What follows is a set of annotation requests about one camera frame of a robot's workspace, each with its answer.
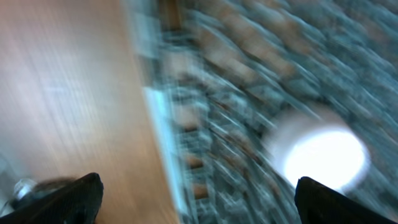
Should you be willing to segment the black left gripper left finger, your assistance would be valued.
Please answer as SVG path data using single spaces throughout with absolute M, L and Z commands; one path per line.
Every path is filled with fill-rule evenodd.
M 92 224 L 100 210 L 104 186 L 92 172 L 78 179 L 61 177 L 39 182 L 7 205 L 12 212 L 1 224 Z

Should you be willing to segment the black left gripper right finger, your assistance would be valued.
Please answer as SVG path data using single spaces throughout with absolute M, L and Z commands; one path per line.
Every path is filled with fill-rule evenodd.
M 397 224 L 309 177 L 295 188 L 302 224 Z

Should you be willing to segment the grey plastic dishwasher rack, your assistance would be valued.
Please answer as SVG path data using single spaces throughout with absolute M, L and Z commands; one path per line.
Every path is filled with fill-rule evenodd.
M 397 221 L 396 1 L 124 1 L 180 223 L 302 223 L 262 137 L 337 112 L 371 166 L 349 192 Z

